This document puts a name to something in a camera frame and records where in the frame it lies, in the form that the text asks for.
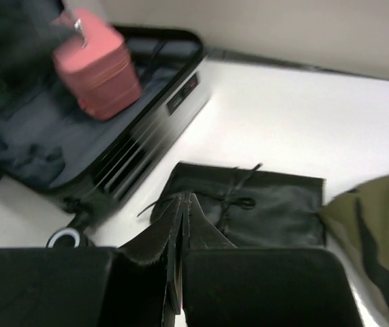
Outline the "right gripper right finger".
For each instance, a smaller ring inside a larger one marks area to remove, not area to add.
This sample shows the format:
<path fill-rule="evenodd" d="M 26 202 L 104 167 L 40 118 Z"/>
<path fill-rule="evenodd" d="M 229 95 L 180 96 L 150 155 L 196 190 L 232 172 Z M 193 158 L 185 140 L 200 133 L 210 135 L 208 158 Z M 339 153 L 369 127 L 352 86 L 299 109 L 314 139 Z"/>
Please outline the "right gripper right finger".
<path fill-rule="evenodd" d="M 188 326 L 361 326 L 339 258 L 329 250 L 236 247 L 193 193 L 183 214 Z"/>

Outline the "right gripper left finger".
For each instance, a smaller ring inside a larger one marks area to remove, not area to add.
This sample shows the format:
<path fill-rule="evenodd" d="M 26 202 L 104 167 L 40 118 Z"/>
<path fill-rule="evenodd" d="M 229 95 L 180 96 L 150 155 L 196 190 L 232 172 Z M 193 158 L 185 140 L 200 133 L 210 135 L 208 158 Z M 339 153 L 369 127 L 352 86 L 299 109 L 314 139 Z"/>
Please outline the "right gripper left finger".
<path fill-rule="evenodd" d="M 0 249 L 0 326 L 173 326 L 183 196 L 118 248 Z"/>

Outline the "black roll-up pouch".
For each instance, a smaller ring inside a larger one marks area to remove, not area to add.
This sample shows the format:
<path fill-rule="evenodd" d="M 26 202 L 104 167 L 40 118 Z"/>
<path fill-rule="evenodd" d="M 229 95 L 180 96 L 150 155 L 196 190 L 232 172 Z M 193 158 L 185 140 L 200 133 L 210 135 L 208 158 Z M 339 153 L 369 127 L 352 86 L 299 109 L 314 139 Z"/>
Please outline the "black roll-up pouch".
<path fill-rule="evenodd" d="M 179 162 L 158 198 L 148 208 L 155 222 L 170 201 L 194 193 L 205 217 L 237 247 L 323 247 L 325 229 L 318 217 L 324 180 Z"/>

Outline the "camouflage shorts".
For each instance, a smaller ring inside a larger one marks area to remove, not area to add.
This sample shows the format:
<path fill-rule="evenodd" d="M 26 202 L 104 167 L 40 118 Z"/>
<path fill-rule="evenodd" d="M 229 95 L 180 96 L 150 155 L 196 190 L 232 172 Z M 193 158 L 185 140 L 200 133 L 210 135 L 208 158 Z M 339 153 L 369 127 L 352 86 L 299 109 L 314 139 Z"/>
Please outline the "camouflage shorts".
<path fill-rule="evenodd" d="M 389 174 L 339 194 L 319 216 L 389 320 Z"/>

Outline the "black space-print suitcase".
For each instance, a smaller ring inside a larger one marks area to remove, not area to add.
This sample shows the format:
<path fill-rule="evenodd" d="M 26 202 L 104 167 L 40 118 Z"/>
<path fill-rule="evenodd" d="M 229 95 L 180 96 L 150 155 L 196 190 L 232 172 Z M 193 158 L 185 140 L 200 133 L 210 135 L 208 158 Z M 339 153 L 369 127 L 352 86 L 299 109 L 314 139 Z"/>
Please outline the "black space-print suitcase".
<path fill-rule="evenodd" d="M 48 247 L 89 245 L 135 192 L 208 101 L 205 58 L 191 31 L 0 1 L 0 180 L 73 215 Z"/>

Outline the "pink toiletry case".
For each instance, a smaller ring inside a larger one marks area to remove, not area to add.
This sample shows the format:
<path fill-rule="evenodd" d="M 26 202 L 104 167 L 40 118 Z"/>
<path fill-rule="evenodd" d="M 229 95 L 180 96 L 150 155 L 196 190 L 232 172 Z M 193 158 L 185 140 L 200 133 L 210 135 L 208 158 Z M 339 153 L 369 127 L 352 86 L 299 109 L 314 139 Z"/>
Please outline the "pink toiletry case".
<path fill-rule="evenodd" d="M 57 21 L 72 22 L 76 34 L 53 52 L 55 69 L 89 116 L 106 121 L 140 99 L 142 87 L 121 33 L 83 8 Z"/>

